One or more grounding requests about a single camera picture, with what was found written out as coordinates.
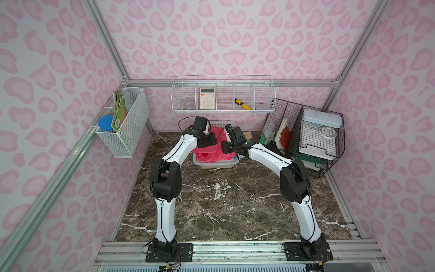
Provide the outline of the pink raincoat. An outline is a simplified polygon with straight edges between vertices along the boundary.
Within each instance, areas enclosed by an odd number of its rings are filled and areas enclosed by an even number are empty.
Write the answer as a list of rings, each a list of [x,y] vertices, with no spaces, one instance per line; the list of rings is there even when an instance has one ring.
[[[227,136],[223,128],[216,128],[212,126],[211,132],[215,134],[216,145],[208,146],[205,148],[195,148],[193,150],[193,153],[196,155],[197,161],[204,163],[214,163],[224,160],[232,160],[233,158],[235,158],[236,153],[223,153],[221,142],[227,141]]]

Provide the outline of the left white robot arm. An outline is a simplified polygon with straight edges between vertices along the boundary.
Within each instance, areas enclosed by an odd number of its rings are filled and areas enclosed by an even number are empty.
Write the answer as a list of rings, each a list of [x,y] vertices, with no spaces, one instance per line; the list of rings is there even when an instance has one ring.
[[[180,140],[172,150],[161,159],[152,161],[150,190],[157,206],[157,231],[153,244],[176,244],[175,206],[182,189],[182,164],[195,148],[216,144],[209,120],[197,116],[194,123],[182,131]]]

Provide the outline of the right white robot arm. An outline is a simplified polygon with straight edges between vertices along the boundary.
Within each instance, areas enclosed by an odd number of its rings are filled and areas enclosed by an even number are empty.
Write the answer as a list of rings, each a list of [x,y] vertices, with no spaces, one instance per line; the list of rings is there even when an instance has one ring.
[[[312,208],[311,182],[300,160],[285,158],[254,140],[248,140],[237,126],[226,125],[223,129],[227,140],[221,143],[224,153],[236,152],[254,160],[280,178],[280,192],[290,201],[300,226],[301,242],[310,247],[320,247],[326,239],[318,226]]]

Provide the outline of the white perforated plastic basket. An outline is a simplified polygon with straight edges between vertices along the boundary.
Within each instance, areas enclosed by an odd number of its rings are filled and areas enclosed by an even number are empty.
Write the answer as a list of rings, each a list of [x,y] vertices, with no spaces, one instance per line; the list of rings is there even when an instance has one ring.
[[[212,126],[219,129],[223,129],[228,124],[232,125],[232,122],[226,120],[211,120],[210,122]],[[193,163],[195,165],[200,166],[203,169],[232,168],[239,162],[240,160],[237,158],[237,156],[234,156],[231,160],[221,160],[217,162],[206,163],[206,162],[200,162],[198,160],[196,153],[194,153],[193,155]]]

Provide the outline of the green booklets in basket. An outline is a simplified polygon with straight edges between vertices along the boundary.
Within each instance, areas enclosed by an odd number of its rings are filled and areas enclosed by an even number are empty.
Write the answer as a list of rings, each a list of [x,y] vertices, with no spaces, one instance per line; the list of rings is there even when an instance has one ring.
[[[114,132],[118,132],[120,127],[124,121],[124,119],[128,115],[128,110],[126,108],[126,100],[123,95],[123,91],[117,91],[113,94],[113,120],[112,120],[112,129]]]

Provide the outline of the tan patterned card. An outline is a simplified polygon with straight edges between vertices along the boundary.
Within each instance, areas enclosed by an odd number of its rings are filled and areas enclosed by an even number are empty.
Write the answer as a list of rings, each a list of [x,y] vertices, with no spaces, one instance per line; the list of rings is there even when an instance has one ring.
[[[243,135],[247,140],[253,139],[253,136],[250,131],[243,132]]]

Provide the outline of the books in black rack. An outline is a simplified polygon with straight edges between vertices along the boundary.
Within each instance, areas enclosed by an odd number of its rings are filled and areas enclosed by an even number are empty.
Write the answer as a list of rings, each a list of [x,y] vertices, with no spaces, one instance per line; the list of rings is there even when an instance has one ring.
[[[278,126],[275,125],[272,116],[268,116],[261,131],[259,142],[265,146],[275,146],[275,149],[283,155],[287,152],[290,142],[291,131],[287,118],[283,118]]]

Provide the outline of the white calculator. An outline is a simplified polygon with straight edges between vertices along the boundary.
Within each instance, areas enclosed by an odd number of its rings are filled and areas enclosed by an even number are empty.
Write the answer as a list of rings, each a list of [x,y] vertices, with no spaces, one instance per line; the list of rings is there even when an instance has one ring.
[[[201,87],[199,89],[200,110],[216,110],[216,89],[214,87]]]

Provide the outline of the white plastic lidded box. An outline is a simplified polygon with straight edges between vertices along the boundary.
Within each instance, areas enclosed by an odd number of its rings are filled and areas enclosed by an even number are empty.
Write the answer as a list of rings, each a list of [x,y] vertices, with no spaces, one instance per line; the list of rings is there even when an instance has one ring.
[[[304,109],[301,117],[299,152],[321,159],[333,161],[340,156],[339,130],[342,118],[337,114]],[[325,139],[319,133],[319,128],[328,126],[338,133],[335,139]]]

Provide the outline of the clear tape roll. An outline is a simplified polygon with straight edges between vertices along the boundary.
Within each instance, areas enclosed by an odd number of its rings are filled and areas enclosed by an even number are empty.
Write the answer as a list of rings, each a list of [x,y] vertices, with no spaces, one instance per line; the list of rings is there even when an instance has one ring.
[[[319,128],[319,133],[325,139],[335,139],[338,136],[338,133],[335,131],[335,129],[328,126]]]

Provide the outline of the blue round lid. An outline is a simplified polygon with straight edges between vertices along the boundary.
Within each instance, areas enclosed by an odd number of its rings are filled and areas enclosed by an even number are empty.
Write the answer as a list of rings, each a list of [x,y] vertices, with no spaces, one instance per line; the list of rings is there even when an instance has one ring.
[[[100,130],[110,132],[113,130],[112,122],[113,122],[113,116],[112,115],[105,115],[99,119],[98,126],[99,126]]]

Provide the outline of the white mesh wall basket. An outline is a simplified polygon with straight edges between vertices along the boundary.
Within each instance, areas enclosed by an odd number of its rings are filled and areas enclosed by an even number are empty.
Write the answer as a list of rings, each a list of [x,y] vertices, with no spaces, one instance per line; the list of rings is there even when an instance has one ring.
[[[131,158],[145,129],[150,108],[143,88],[124,87],[117,91],[123,91],[128,115],[117,133],[113,130],[110,132],[102,131],[98,127],[96,134],[114,157]],[[109,105],[105,110],[105,115],[113,115],[113,98]]]

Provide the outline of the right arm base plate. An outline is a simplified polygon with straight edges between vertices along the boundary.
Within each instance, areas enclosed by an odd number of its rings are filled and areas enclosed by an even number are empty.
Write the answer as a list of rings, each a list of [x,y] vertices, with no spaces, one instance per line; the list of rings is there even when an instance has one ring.
[[[282,244],[287,261],[320,261],[334,260],[334,256],[327,242],[322,245],[311,245],[302,242],[287,242]]]

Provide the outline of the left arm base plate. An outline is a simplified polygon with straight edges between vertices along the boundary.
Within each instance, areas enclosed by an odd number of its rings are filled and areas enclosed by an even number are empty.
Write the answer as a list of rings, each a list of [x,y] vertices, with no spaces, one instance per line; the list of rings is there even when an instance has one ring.
[[[193,252],[192,243],[152,243],[146,250],[146,262],[192,262]]]

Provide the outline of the aluminium corner frame post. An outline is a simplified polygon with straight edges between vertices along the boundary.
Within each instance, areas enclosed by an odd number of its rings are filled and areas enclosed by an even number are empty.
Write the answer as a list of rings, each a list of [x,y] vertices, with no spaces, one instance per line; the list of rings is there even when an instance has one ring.
[[[115,67],[118,70],[120,77],[122,78],[123,83],[127,83],[130,80],[129,73],[126,69],[125,64],[121,60],[121,55],[116,48],[114,40],[112,39],[112,36],[110,34],[108,25],[105,22],[105,19],[100,11],[97,2],[94,0],[84,0],[83,3],[86,5],[89,15],[96,24],[96,28],[100,33],[100,36],[108,50],[109,55],[112,58]]]

